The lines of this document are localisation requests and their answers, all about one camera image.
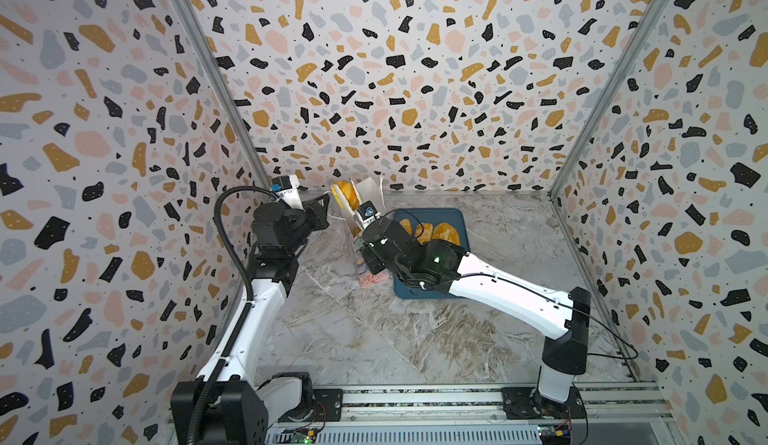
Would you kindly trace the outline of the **floral paper bag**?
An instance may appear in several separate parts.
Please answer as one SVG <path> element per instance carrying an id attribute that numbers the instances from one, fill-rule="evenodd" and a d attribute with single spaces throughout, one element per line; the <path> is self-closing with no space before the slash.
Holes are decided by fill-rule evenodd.
<path id="1" fill-rule="evenodd" d="M 345 223 L 346 237 L 354 254 L 354 267 L 359 285 L 368 287 L 386 281 L 391 275 L 388 272 L 373 274 L 362 254 L 362 233 L 365 227 L 380 212 L 386 211 L 382 178 L 368 177 L 360 182 L 336 181 L 332 184 L 331 191 Z"/>

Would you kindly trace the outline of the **shell shaped bread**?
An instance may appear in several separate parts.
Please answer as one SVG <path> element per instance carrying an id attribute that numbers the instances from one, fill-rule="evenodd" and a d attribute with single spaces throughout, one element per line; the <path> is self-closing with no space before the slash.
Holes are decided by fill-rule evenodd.
<path id="1" fill-rule="evenodd" d="M 340 180 L 336 181 L 332 184 L 331 190 L 332 194 L 340 207 L 343 211 L 348 211 L 348 203 L 347 203 L 347 183 L 350 181 L 346 180 Z"/>

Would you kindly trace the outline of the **small oval bread roll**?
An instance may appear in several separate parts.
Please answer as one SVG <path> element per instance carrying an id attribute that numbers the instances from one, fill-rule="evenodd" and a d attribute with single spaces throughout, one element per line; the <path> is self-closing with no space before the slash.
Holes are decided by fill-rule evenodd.
<path id="1" fill-rule="evenodd" d="M 406 232 L 407 232 L 409 235 L 411 235 L 411 234 L 412 234 L 413 230 L 412 230 L 412 226 L 411 226 L 411 223 L 410 223 L 410 220 L 409 220 L 409 219 L 407 219 L 407 218 L 405 218 L 405 219 L 402 219 L 402 220 L 400 220 L 400 221 L 399 221 L 399 223 L 400 223 L 400 225 L 402 226 L 402 228 L 403 228 L 403 229 L 404 229 L 404 230 L 405 230 L 405 231 L 406 231 Z"/>

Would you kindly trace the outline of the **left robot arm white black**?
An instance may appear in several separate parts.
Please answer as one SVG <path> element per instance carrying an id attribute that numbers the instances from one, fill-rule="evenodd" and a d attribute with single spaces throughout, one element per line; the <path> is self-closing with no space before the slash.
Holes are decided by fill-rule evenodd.
<path id="1" fill-rule="evenodd" d="M 310 422 L 316 413 L 306 372 L 255 375 L 268 332 L 295 281 L 310 236 L 326 229 L 329 196 L 291 197 L 260 204 L 252 221 L 255 244 L 239 261 L 244 287 L 219 345 L 193 380 L 170 399 L 181 444 L 263 444 L 280 420 Z"/>

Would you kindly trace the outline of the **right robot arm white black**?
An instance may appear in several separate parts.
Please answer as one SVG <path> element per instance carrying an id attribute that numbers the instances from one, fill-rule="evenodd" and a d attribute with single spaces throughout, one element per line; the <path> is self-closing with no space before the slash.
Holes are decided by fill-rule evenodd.
<path id="1" fill-rule="evenodd" d="M 426 226 L 404 228 L 393 210 L 385 210 L 381 186 L 372 178 L 336 182 L 332 193 L 344 220 L 360 232 L 360 252 L 372 274 L 388 271 L 411 289 L 471 299 L 535 328 L 545 341 L 533 396 L 544 403 L 568 401 L 574 379 L 586 370 L 591 320 L 586 289 L 548 289 L 449 240 L 421 241 Z"/>

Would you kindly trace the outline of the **striped glazed bread loaf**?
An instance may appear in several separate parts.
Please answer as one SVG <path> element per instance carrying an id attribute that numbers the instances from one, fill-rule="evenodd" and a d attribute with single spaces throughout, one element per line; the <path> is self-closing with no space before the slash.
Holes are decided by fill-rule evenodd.
<path id="1" fill-rule="evenodd" d="M 434 226 L 431 223 L 420 223 L 416 226 L 414 234 L 419 243 L 425 244 L 432 240 Z"/>

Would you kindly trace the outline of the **large oval brown bread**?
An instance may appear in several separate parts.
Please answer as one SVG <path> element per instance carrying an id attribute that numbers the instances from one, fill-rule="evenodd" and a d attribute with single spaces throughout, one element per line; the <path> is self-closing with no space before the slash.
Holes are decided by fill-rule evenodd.
<path id="1" fill-rule="evenodd" d="M 447 222 L 442 222 L 433 228 L 431 240 L 443 240 L 460 246 L 461 239 L 458 230 Z"/>

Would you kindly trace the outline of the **teal rectangular tray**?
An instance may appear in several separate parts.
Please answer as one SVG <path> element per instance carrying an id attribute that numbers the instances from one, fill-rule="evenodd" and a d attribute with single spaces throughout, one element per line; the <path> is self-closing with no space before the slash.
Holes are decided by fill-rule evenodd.
<path id="1" fill-rule="evenodd" d="M 457 278 L 456 268 L 463 253 L 470 251 L 470 244 L 463 213 L 458 208 L 401 208 L 393 211 L 392 218 L 396 221 L 409 219 L 412 229 L 418 222 L 431 223 L 434 227 L 442 222 L 453 225 L 459 233 L 461 245 L 457 246 L 443 240 L 434 240 L 425 243 L 426 257 L 429 262 L 425 267 L 429 271 L 437 271 L 440 280 L 443 278 Z M 429 287 L 427 284 L 411 287 L 396 277 L 393 280 L 395 295 L 403 300 L 448 300 L 458 299 L 458 296 L 449 292 L 449 284 Z"/>

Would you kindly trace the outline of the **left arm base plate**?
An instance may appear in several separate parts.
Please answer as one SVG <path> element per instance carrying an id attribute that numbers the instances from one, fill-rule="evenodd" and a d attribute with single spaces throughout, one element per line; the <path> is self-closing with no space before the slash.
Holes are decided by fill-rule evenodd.
<path id="1" fill-rule="evenodd" d="M 321 388 L 306 395 L 288 388 L 259 390 L 257 396 L 266 407 L 268 423 L 305 423 L 310 420 L 334 423 L 341 420 L 344 392 L 340 388 Z"/>

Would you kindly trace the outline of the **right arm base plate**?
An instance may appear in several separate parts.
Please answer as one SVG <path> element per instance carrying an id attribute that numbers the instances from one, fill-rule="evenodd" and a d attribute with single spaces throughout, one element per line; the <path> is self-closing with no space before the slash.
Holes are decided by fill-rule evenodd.
<path id="1" fill-rule="evenodd" d="M 534 386 L 503 387 L 502 407 L 508 420 L 585 419 L 584 401 L 579 390 L 571 386 L 564 403 L 543 398 Z"/>

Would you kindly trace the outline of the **left corner aluminium post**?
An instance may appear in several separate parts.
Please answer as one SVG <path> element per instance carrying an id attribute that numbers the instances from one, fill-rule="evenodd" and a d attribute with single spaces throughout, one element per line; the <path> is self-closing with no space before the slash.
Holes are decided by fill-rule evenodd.
<path id="1" fill-rule="evenodd" d="M 189 0 L 170 0 L 170 2 L 178 12 L 179 21 L 185 28 L 192 48 L 199 57 L 200 65 L 210 81 L 211 88 L 219 99 L 224 113 L 234 130 L 235 137 L 243 149 L 243 154 L 249 163 L 248 167 L 253 173 L 254 180 L 259 185 L 267 185 L 269 177 L 261 164 L 243 119 L 238 113 L 235 101 L 218 67 L 215 55 L 206 42 L 205 35 L 194 12 L 194 7 Z"/>

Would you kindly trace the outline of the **corner aluminium post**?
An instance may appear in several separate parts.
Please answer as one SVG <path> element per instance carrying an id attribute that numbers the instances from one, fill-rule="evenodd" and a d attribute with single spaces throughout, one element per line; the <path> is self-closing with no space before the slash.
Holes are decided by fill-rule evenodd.
<path id="1" fill-rule="evenodd" d="M 603 116 L 610 107 L 616 93 L 628 78 L 633 69 L 633 63 L 643 50 L 650 33 L 658 23 L 665 7 L 671 0 L 650 0 L 644 15 L 641 17 L 632 37 L 628 40 L 626 49 L 620 55 L 616 66 L 609 76 L 603 90 L 597 96 L 595 106 L 587 117 L 586 123 L 577 138 L 573 141 L 573 147 L 566 157 L 564 165 L 558 172 L 556 179 L 547 193 L 548 198 L 554 202 L 557 195 L 563 191 L 571 171 L 576 167 L 580 154 L 587 148 L 590 137 L 596 131 Z"/>
<path id="2" fill-rule="evenodd" d="M 269 177 L 261 164 L 243 119 L 238 113 L 235 101 L 218 67 L 215 55 L 206 42 L 205 35 L 194 12 L 194 7 L 189 0 L 170 0 L 170 2 L 178 12 L 179 21 L 185 28 L 192 48 L 199 57 L 200 65 L 210 81 L 211 88 L 219 99 L 224 113 L 234 130 L 235 137 L 243 149 L 243 154 L 249 163 L 248 167 L 253 173 L 254 180 L 259 185 L 267 185 Z"/>

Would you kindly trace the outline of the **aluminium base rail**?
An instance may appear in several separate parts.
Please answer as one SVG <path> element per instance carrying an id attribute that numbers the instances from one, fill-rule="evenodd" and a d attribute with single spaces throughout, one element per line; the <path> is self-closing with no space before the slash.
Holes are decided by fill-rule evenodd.
<path id="1" fill-rule="evenodd" d="M 658 387 L 573 383 L 585 419 L 508 420 L 503 387 L 535 384 L 337 385 L 341 420 L 275 423 L 263 444 L 681 444 Z"/>

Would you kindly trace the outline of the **right corner aluminium post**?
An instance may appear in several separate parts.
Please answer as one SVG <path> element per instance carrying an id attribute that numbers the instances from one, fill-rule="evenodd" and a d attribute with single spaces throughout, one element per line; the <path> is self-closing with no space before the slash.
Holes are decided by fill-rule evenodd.
<path id="1" fill-rule="evenodd" d="M 620 55 L 616 66 L 609 76 L 603 90 L 597 96 L 595 106 L 587 117 L 586 123 L 577 138 L 573 141 L 573 147 L 566 157 L 564 165 L 558 172 L 556 179 L 547 193 L 548 198 L 554 202 L 557 195 L 563 191 L 571 171 L 576 167 L 580 154 L 587 148 L 590 137 L 596 131 L 603 116 L 610 107 L 616 93 L 628 78 L 633 69 L 633 63 L 643 50 L 650 33 L 658 23 L 665 7 L 671 0 L 650 0 L 644 15 L 641 17 L 632 37 L 628 40 L 626 49 Z"/>

